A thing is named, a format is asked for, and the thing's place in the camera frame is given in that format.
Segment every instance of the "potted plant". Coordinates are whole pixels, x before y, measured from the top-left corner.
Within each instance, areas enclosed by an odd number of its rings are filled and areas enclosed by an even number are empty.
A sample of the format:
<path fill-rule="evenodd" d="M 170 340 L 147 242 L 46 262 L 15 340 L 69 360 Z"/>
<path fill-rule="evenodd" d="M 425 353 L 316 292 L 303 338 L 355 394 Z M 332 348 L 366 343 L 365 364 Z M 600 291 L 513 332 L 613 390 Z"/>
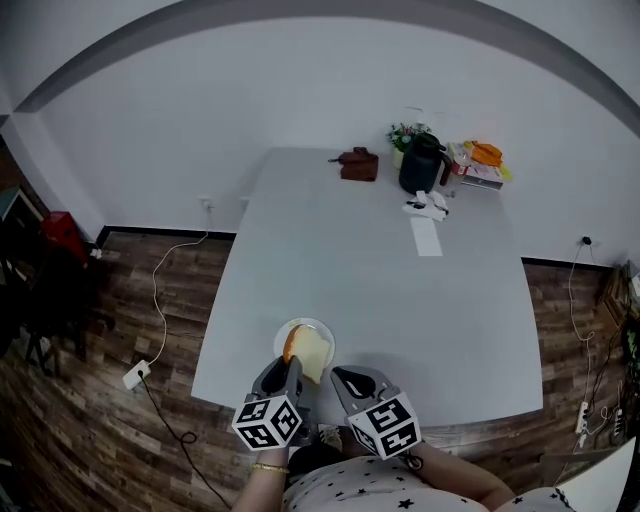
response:
<path fill-rule="evenodd" d="M 391 125 L 391 131 L 387 133 L 387 138 L 393 145 L 392 164 L 396 169 L 400 170 L 400 167 L 402 167 L 404 152 L 409 147 L 409 144 L 411 144 L 413 138 L 419 133 L 431 133 L 431 128 L 425 126 L 423 123 L 415 123 L 414 125 L 404 123 Z"/>

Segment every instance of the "baseboard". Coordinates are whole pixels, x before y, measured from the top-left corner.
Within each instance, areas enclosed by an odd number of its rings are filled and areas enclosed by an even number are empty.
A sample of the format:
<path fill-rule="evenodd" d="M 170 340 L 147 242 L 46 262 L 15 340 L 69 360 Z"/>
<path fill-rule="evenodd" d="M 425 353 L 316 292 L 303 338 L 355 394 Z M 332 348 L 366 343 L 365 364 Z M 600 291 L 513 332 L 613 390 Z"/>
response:
<path fill-rule="evenodd" d="M 543 260 L 540 258 L 522 258 L 522 263 L 526 265 L 540 265 L 544 267 L 557 267 L 557 268 L 571 268 L 573 266 L 572 261 L 558 261 L 558 260 Z M 609 270 L 613 267 L 606 265 L 595 265 L 591 263 L 576 263 L 576 267 L 579 270 Z"/>
<path fill-rule="evenodd" d="M 160 228 L 137 228 L 131 226 L 105 226 L 100 231 L 96 239 L 96 245 L 100 248 L 107 241 L 110 233 L 136 233 L 140 235 L 162 235 L 162 236 L 181 236 L 191 238 L 202 238 L 204 231 L 192 229 L 160 229 Z M 230 240 L 236 239 L 235 233 L 224 233 L 219 231 L 211 231 L 207 236 L 211 240 Z"/>
<path fill-rule="evenodd" d="M 131 226 L 105 226 L 100 231 L 98 238 L 96 239 L 96 245 L 100 248 L 107 241 L 109 233 L 137 233 L 142 235 L 162 235 L 162 236 L 181 236 L 201 238 L 204 235 L 204 231 L 197 231 L 191 229 L 160 229 L 160 228 L 137 228 Z M 209 236 L 212 240 L 230 240 L 236 239 L 235 233 L 223 233 L 223 232 L 211 232 Z M 545 260 L 540 258 L 522 258 L 522 263 L 526 265 L 541 265 L 545 267 L 558 267 L 558 268 L 571 268 L 573 262 L 571 261 L 558 261 L 558 260 Z M 588 263 L 576 263 L 577 269 L 583 270 L 607 270 L 612 267 L 603 265 L 592 265 Z"/>

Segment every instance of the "bread slice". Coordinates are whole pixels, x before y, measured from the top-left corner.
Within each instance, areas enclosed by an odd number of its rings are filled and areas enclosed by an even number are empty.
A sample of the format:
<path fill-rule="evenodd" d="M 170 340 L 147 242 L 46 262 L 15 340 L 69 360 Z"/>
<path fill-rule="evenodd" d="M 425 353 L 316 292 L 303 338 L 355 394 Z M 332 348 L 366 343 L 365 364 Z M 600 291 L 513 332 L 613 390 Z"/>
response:
<path fill-rule="evenodd" d="M 296 325 L 287 336 L 282 355 L 285 363 L 297 356 L 302 363 L 304 376 L 320 384 L 330 348 L 329 342 L 316 329 L 308 325 Z"/>

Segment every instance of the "white table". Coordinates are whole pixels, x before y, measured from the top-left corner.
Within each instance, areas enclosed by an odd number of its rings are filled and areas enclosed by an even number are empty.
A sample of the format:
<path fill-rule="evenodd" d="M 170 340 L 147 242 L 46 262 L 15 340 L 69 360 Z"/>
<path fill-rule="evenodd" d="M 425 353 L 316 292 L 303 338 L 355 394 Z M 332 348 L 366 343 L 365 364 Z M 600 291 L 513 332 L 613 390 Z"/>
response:
<path fill-rule="evenodd" d="M 333 365 L 384 372 L 423 426 L 542 407 L 531 298 L 497 192 L 463 186 L 437 224 L 442 257 L 420 257 L 397 171 L 341 180 L 340 151 L 275 149 L 242 220 L 209 319 L 195 397 L 237 407 L 274 359 L 278 329 L 324 322 Z M 317 419 L 344 424 L 328 370 Z"/>
<path fill-rule="evenodd" d="M 558 487 L 580 512 L 614 512 L 618 508 L 635 452 L 635 437 L 609 457 Z"/>

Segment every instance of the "white napkin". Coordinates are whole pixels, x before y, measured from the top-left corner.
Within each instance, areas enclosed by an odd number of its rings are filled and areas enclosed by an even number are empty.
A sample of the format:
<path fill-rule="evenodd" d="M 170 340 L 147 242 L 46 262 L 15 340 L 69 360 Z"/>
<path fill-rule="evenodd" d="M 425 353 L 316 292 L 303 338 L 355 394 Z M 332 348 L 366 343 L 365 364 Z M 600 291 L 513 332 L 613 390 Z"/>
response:
<path fill-rule="evenodd" d="M 405 204 L 402 210 L 411 215 L 421 215 L 442 222 L 449 213 L 446 200 L 442 197 L 442 194 L 435 190 L 428 194 L 424 190 L 418 190 L 416 197 L 410 202 L 413 204 Z"/>

